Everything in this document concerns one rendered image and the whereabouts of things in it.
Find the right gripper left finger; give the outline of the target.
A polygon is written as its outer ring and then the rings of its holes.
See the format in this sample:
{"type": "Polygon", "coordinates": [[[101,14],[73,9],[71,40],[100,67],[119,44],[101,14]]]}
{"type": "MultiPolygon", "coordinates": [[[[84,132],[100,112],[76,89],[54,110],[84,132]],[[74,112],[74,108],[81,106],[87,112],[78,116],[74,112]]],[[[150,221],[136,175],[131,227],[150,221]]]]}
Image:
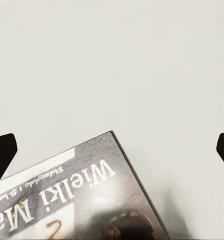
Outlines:
{"type": "Polygon", "coordinates": [[[13,133],[0,136],[0,181],[17,152],[17,142],[13,133]]]}

